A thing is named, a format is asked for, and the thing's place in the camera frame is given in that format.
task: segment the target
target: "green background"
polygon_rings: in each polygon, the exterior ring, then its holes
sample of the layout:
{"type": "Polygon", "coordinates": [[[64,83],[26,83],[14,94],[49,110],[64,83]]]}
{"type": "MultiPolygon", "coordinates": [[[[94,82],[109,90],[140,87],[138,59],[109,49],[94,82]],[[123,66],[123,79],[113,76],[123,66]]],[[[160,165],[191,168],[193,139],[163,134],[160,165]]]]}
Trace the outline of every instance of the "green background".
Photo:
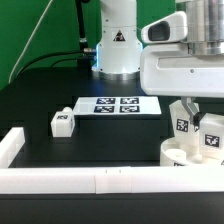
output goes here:
{"type": "MultiPolygon", "coordinates": [[[[9,74],[48,2],[49,0],[0,1],[0,90],[8,84],[9,74]]],[[[174,0],[137,0],[138,36],[142,27],[174,10],[174,0]]],[[[90,3],[83,4],[83,11],[89,47],[95,48],[101,38],[100,1],[91,0],[90,3]]],[[[16,72],[26,62],[40,55],[78,48],[75,0],[54,0],[16,72]]],[[[35,66],[50,66],[51,63],[52,59],[48,59],[35,66]]],[[[74,64],[65,62],[59,66],[74,64]]]]}

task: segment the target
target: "small white cube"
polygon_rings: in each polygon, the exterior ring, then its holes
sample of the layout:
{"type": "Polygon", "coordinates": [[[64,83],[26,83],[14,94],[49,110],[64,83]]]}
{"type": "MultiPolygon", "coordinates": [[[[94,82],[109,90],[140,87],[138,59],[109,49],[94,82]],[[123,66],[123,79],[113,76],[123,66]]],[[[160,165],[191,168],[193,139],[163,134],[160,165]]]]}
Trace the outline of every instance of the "small white cube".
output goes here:
{"type": "Polygon", "coordinates": [[[224,116],[206,114],[200,122],[199,152],[203,156],[224,159],[224,116]]]}
{"type": "Polygon", "coordinates": [[[198,146],[199,131],[195,132],[194,125],[190,124],[190,115],[184,109],[180,100],[170,105],[173,130],[176,141],[179,143],[198,146]]]}
{"type": "Polygon", "coordinates": [[[57,112],[51,121],[53,137],[71,137],[74,127],[73,112],[57,112]]]}

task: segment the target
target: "black table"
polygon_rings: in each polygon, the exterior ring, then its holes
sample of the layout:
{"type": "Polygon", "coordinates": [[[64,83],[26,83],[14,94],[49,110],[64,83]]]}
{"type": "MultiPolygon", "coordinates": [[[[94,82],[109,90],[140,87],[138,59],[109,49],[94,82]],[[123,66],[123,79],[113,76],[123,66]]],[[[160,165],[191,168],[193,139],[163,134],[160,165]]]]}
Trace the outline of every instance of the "black table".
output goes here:
{"type": "MultiPolygon", "coordinates": [[[[144,96],[139,80],[113,82],[75,68],[31,69],[0,92],[0,136],[24,127],[26,143],[11,167],[157,166],[172,136],[169,104],[162,115],[76,116],[71,138],[53,138],[56,111],[79,97],[144,96]]],[[[223,113],[223,100],[201,110],[223,113]]],[[[0,195],[1,223],[223,223],[223,193],[0,195]]]]}

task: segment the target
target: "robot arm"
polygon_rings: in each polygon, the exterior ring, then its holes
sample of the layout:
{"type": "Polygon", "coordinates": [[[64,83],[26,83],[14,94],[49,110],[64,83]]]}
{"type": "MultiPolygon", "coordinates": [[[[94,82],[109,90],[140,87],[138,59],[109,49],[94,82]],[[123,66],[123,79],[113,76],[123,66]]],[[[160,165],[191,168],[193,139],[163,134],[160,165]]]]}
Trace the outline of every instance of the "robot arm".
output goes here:
{"type": "Polygon", "coordinates": [[[176,0],[176,7],[181,11],[142,30],[143,41],[151,45],[141,55],[141,86],[148,95],[181,97],[170,110],[176,147],[193,149],[185,151],[187,158],[202,156],[196,163],[223,165],[224,117],[203,117],[193,101],[195,97],[224,97],[224,14],[220,10],[224,3],[176,0]]]}

